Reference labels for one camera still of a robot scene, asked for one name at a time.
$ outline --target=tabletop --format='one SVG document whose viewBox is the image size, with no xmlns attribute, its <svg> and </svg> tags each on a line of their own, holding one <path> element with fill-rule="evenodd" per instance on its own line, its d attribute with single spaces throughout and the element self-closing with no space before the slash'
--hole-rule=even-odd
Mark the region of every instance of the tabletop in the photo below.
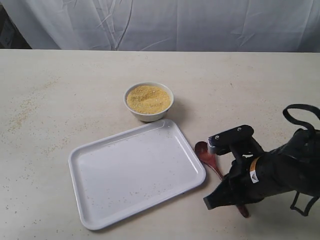
<svg viewBox="0 0 320 240">
<path fill-rule="evenodd" d="M 207 167 L 200 187 L 90 231 L 68 166 L 74 148 L 144 124 L 123 103 L 135 83 L 173 91 L 166 117 L 191 146 L 248 124 L 269 151 L 298 128 L 282 115 L 287 105 L 319 106 L 319 76 L 320 53 L 0 50 L 0 239 L 319 239 L 320 203 L 300 216 L 289 208 L 294 192 L 248 205 L 249 219 L 234 206 L 207 210 L 203 197 L 220 182 Z M 231 161 L 219 158 L 224 174 Z"/>
</svg>

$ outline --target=tray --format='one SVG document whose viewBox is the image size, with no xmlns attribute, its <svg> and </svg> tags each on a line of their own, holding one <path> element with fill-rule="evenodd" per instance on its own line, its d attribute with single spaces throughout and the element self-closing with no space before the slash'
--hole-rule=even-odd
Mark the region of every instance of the tray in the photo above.
<svg viewBox="0 0 320 240">
<path fill-rule="evenodd" d="M 206 171 L 178 126 L 163 119 L 72 151 L 82 224 L 107 227 L 200 185 Z"/>
</svg>

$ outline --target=bowl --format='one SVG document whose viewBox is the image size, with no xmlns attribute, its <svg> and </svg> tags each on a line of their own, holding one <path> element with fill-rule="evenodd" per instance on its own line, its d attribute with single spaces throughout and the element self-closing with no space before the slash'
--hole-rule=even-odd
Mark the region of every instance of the bowl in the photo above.
<svg viewBox="0 0 320 240">
<path fill-rule="evenodd" d="M 133 89 L 135 89 L 136 87 L 139 87 L 139 86 L 152 86 L 152 87 L 159 87 L 159 88 L 163 89 L 170 97 L 170 105 L 165 110 L 158 112 L 158 113 L 155 113 L 155 114 L 143 114 L 143 113 L 139 113 L 139 112 L 132 110 L 128 106 L 127 97 L 128 97 L 128 94 Z M 174 94 L 172 93 L 172 91 L 167 86 L 165 86 L 161 83 L 157 83 L 157 82 L 141 82 L 141 83 L 135 84 L 135 85 L 131 86 L 124 94 L 124 104 L 126 105 L 126 107 L 130 110 L 130 112 L 137 119 L 139 119 L 140 121 L 143 121 L 143 122 L 154 122 L 159 119 L 162 119 L 166 115 L 169 108 L 171 108 L 173 103 L 174 103 Z"/>
</svg>

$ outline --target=wooden spoon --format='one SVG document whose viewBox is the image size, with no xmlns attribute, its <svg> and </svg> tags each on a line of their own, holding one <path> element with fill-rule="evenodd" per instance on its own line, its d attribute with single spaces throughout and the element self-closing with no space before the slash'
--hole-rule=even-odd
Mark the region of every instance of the wooden spoon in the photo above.
<svg viewBox="0 0 320 240">
<path fill-rule="evenodd" d="M 208 152 L 208 144 L 205 141 L 199 141 L 195 145 L 194 151 L 199 160 L 202 163 L 208 165 L 219 176 L 220 180 L 222 181 L 224 176 L 218 168 L 216 155 L 210 154 Z M 236 207 L 238 208 L 242 216 L 244 216 L 245 218 L 249 218 L 250 215 L 245 205 L 237 204 Z"/>
</svg>

